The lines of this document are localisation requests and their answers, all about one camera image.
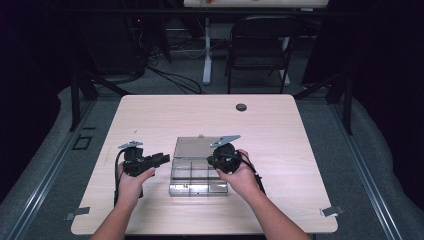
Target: black chair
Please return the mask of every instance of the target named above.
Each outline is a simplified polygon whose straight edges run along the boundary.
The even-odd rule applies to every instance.
[[[280,93],[283,92],[294,40],[302,26],[293,16],[249,16],[234,24],[231,29],[225,74],[231,92],[231,71],[284,70]],[[282,40],[289,38],[287,46]]]

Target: light wooden tabletop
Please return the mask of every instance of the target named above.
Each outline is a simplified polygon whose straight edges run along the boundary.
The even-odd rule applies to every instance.
[[[236,105],[247,110],[240,112]],[[178,137],[241,135],[232,144],[245,149],[268,197],[304,231],[336,231],[320,172],[290,95],[143,95],[125,96],[100,152],[81,201],[89,214],[75,217],[74,234],[92,234],[113,208],[114,162],[118,146],[142,141],[143,155],[173,156]],[[148,179],[127,234],[258,234],[261,227],[231,187],[227,197],[170,197],[171,163]]]
[[[184,0],[185,7],[273,7],[273,8],[326,8],[328,0]]]

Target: tape piece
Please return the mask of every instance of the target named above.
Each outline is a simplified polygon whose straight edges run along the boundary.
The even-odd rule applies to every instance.
[[[329,207],[326,209],[320,209],[321,215],[325,217],[337,217],[339,214],[343,213],[345,210],[342,206]]]
[[[74,220],[75,216],[88,214],[89,212],[90,212],[90,207],[78,208],[77,210],[75,210],[75,212],[66,214],[63,220],[71,221],[71,220]]]

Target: person's left hand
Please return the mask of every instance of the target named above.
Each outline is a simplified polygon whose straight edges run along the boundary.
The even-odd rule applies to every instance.
[[[118,165],[118,170],[121,179],[119,182],[119,196],[116,204],[134,209],[137,205],[141,190],[143,189],[142,184],[155,174],[156,168],[152,167],[137,177],[128,176],[126,173],[122,173],[124,170],[123,163]]]

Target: human arm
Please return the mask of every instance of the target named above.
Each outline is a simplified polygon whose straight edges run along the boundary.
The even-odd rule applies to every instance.
[[[249,161],[246,151],[238,151],[243,160]],[[252,170],[245,163],[241,163],[233,174],[225,174],[219,169],[217,172],[252,208],[268,240],[309,239],[308,235],[258,188]]]
[[[91,236],[91,239],[123,239],[127,229],[131,213],[137,206],[138,198],[142,190],[142,184],[155,174],[156,169],[150,168],[137,177],[121,174],[122,164],[118,165],[121,179],[119,182],[119,197],[115,207]]]

